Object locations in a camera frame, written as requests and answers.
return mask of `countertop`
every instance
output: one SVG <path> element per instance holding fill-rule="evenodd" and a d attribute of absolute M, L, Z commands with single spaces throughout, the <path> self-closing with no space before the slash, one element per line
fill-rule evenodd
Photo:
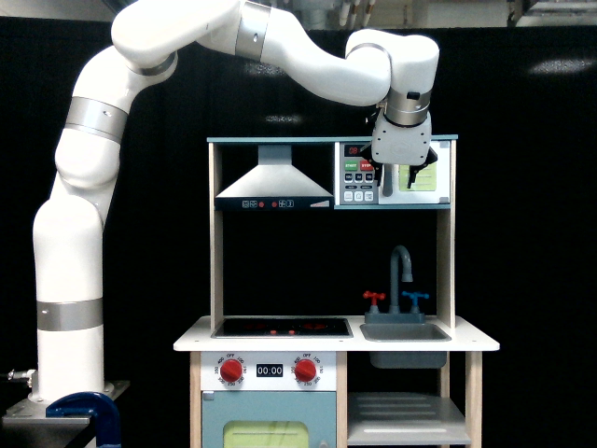
<path fill-rule="evenodd" d="M 174 343 L 174 350 L 178 352 L 219 352 L 229 350 L 245 352 L 288 352 L 301 350 L 316 350 L 320 352 L 492 352 L 500 348 L 500 344 L 497 341 L 458 316 L 456 316 L 456 327 L 454 329 L 448 328 L 448 326 L 433 315 L 426 318 L 427 323 L 437 325 L 451 337 L 450 341 L 445 342 L 373 342 L 365 339 L 361 332 L 360 326 L 365 323 L 365 318 L 362 315 L 318 317 L 345 318 L 348 321 L 353 337 L 298 338 L 293 336 L 277 336 L 215 339 L 211 337 L 210 316 L 206 315 L 201 317 L 195 325 L 188 329 Z"/>

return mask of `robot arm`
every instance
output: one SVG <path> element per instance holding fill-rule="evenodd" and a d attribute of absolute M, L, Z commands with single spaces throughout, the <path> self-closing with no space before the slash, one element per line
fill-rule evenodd
<path fill-rule="evenodd" d="M 132 101 L 174 72 L 176 51 L 207 48 L 282 67 L 307 90 L 347 105 L 387 98 L 373 132 L 379 163 L 420 165 L 437 45 L 364 30 L 346 58 L 317 48 L 290 13 L 244 0 L 139 0 L 114 20 L 114 47 L 83 69 L 56 149 L 57 175 L 35 217 L 39 397 L 104 389 L 102 233 Z"/>

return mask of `oven dial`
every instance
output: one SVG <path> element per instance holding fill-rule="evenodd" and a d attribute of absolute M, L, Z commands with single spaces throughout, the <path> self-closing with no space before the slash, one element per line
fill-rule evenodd
<path fill-rule="evenodd" d="M 315 364 L 310 359 L 302 359 L 295 365 L 295 375 L 298 381 L 309 383 L 317 375 Z"/>
<path fill-rule="evenodd" d="M 229 383 L 238 381 L 243 376 L 243 364 L 236 359 L 228 359 L 224 361 L 220 367 L 220 376 Z"/>

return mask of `black backdrop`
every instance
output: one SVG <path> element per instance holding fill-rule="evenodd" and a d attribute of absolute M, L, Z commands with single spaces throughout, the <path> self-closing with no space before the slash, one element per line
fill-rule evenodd
<path fill-rule="evenodd" d="M 594 384 L 597 65 L 590 64 L 597 64 L 597 34 L 423 33 L 441 50 L 434 133 L 459 134 L 457 314 L 502 344 L 484 357 L 485 446 L 588 445 L 581 407 Z M 341 56 L 347 34 L 311 36 Z M 77 74 L 109 44 L 109 24 L 0 20 L 0 372 L 36 363 L 33 218 L 53 181 L 53 151 Z M 173 77 L 133 104 L 104 233 L 105 376 L 132 381 L 121 399 L 126 446 L 187 445 L 188 357 L 172 344 L 209 313 L 206 137 L 370 133 L 370 108 L 321 100 L 286 76 L 257 77 L 247 61 L 199 46 L 179 57 Z M 580 61 L 586 70 L 565 74 L 571 64 L 561 63 L 554 74 L 532 72 L 553 60 Z M 298 122 L 267 121 L 276 115 Z M 227 311 L 262 310 L 265 301 L 275 313 L 361 313 L 354 291 L 383 288 L 397 243 L 409 245 L 418 263 L 416 286 L 434 292 L 435 265 L 421 236 L 429 213 L 393 218 L 401 224 L 351 213 L 251 218 L 247 225 L 229 219 Z M 271 258 L 281 262 L 268 277 Z M 284 269 L 293 266 L 298 271 Z M 269 281 L 281 276 L 310 285 L 284 293 L 284 281 Z M 350 298 L 346 279 L 354 282 Z M 264 299 L 268 288 L 271 300 Z M 349 359 L 358 372 L 352 390 L 377 383 L 366 361 Z M 463 363 L 456 354 L 452 390 L 461 408 Z M 394 388 L 415 383 L 411 376 Z M 4 410 L 25 391 L 2 386 L 0 394 Z"/>

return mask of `gray sink basin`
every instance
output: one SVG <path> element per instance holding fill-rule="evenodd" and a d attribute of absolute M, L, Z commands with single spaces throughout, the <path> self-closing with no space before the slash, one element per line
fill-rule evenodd
<path fill-rule="evenodd" d="M 363 324 L 363 336 L 374 343 L 411 343 L 450 341 L 443 330 L 433 324 Z"/>
<path fill-rule="evenodd" d="M 430 343 L 451 340 L 433 324 L 363 324 L 363 336 L 374 343 Z M 448 352 L 369 352 L 371 364 L 378 369 L 440 369 Z"/>

